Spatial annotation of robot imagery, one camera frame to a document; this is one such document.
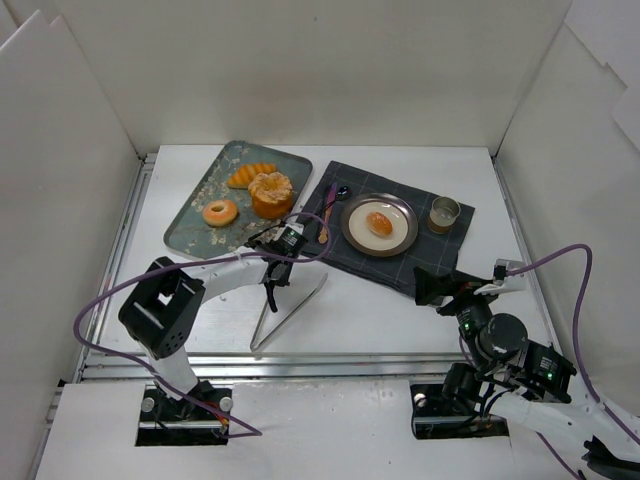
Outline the small round orange bun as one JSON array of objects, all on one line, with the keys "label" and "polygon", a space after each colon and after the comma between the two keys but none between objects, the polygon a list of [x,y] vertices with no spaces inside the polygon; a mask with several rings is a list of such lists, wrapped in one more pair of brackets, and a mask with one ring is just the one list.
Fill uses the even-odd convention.
[{"label": "small round orange bun", "polygon": [[386,238],[393,233],[392,222],[381,212],[372,211],[366,215],[366,225],[375,235]]}]

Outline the stainless steel tongs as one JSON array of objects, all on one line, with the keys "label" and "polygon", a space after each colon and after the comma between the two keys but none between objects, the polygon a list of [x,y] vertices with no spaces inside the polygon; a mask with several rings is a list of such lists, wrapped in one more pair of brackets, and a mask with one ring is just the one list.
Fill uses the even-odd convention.
[{"label": "stainless steel tongs", "polygon": [[251,338],[249,348],[251,352],[258,352],[269,345],[280,331],[323,289],[328,280],[328,274],[323,273],[317,278],[314,288],[288,308],[273,312],[268,302],[265,303]]}]

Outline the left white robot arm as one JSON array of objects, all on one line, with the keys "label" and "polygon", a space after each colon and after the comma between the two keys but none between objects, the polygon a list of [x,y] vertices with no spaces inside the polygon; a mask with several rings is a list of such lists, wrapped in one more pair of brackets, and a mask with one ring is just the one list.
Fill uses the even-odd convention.
[{"label": "left white robot arm", "polygon": [[201,305],[241,287],[263,285],[268,307],[276,312],[274,289],[289,284],[292,264],[259,255],[296,258],[306,242],[303,226],[288,223],[271,241],[249,243],[218,257],[215,265],[191,274],[178,269],[138,283],[121,306],[118,320],[142,346],[152,368],[170,384],[161,388],[165,395],[179,400],[199,384],[184,344]]}]

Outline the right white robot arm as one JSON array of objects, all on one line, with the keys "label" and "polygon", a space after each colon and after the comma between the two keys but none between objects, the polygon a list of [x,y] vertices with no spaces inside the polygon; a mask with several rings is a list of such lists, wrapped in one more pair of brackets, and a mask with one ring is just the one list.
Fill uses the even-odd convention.
[{"label": "right white robot arm", "polygon": [[498,260],[490,279],[414,268],[416,304],[443,299],[436,311],[456,319],[470,356],[451,365],[438,392],[415,389],[414,435],[470,438],[496,423],[519,424],[579,450],[587,468],[602,477],[638,478],[638,418],[590,394],[572,362],[531,340],[518,317],[491,310],[500,295],[525,288],[521,266]]}]

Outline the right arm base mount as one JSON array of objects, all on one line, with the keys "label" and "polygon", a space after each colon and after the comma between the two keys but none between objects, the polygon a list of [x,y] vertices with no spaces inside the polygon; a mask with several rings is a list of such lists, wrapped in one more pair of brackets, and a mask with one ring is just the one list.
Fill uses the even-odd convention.
[{"label": "right arm base mount", "polygon": [[490,414],[481,418],[474,406],[454,405],[442,395],[443,384],[410,385],[412,415],[410,427],[417,440],[481,439],[508,437],[502,418]]}]

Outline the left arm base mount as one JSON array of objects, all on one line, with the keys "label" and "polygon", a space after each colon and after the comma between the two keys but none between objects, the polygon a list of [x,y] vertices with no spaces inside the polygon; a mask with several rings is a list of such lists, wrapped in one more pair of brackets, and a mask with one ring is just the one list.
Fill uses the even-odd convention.
[{"label": "left arm base mount", "polygon": [[141,401],[136,447],[225,446],[229,421],[200,406],[146,385]]}]

